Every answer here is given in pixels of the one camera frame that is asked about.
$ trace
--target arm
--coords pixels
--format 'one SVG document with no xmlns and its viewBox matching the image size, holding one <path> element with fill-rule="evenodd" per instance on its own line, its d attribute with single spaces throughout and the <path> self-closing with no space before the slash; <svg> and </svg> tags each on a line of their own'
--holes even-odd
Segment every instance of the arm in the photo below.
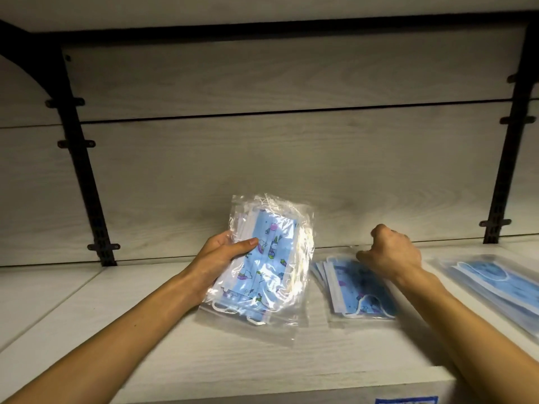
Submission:
<svg viewBox="0 0 539 404">
<path fill-rule="evenodd" d="M 536 402 L 539 363 L 455 299 L 421 268 L 421 253 L 406 235 L 378 225 L 370 251 L 357 258 L 392 281 L 434 329 L 452 360 L 488 402 Z"/>
<path fill-rule="evenodd" d="M 130 311 L 86 340 L 4 404 L 100 404 L 112 400 L 133 370 L 237 255 L 258 240 L 230 244 L 228 232 L 208 239 L 193 262 Z"/>
</svg>

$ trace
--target person's left hand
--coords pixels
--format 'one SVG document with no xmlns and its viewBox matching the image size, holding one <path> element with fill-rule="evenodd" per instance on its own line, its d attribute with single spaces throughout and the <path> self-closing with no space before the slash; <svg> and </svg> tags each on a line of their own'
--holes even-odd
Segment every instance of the person's left hand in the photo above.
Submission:
<svg viewBox="0 0 539 404">
<path fill-rule="evenodd" d="M 233 258 L 252 251 L 257 244 L 258 238 L 233 243 L 230 231 L 208 238 L 193 262 L 179 274 L 192 293 L 193 306 L 204 300 L 208 288 Z"/>
</svg>

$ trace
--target pack of masks in hand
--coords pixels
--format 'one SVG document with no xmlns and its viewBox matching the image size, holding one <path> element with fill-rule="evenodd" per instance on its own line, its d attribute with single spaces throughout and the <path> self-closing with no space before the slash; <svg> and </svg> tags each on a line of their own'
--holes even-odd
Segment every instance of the pack of masks in hand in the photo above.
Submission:
<svg viewBox="0 0 539 404">
<path fill-rule="evenodd" d="M 305 205 L 269 195 L 235 196 L 233 240 L 256 237 L 258 245 L 232 261 L 201 309 L 259 329 L 298 325 L 314 250 L 312 220 Z"/>
<path fill-rule="evenodd" d="M 330 299 L 330 321 L 395 319 L 397 309 L 383 281 L 352 257 L 331 256 L 310 269 Z"/>
<path fill-rule="evenodd" d="M 539 283 L 521 273 L 525 267 L 498 255 L 438 259 L 435 264 L 539 339 Z"/>
</svg>

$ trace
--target plastic bag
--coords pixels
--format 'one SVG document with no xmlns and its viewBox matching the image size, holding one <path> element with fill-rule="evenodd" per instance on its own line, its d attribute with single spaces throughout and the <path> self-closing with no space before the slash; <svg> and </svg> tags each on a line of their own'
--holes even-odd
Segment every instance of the plastic bag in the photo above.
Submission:
<svg viewBox="0 0 539 404">
<path fill-rule="evenodd" d="M 522 275 L 526 268 L 485 254 L 436 259 L 434 263 L 539 341 L 539 283 Z"/>
<path fill-rule="evenodd" d="M 329 298 L 330 326 L 395 323 L 397 308 L 388 288 L 351 255 L 330 256 L 310 269 Z"/>
<path fill-rule="evenodd" d="M 241 329 L 250 327 L 257 333 L 294 339 L 295 328 L 306 320 L 303 294 L 314 251 L 312 220 L 305 205 L 267 194 L 234 196 L 233 240 L 257 237 L 259 242 L 250 253 L 232 261 L 199 310 L 227 319 L 221 324 L 228 330 L 233 326 L 233 331 L 245 333 Z M 245 331 L 246 336 L 253 334 Z"/>
</svg>

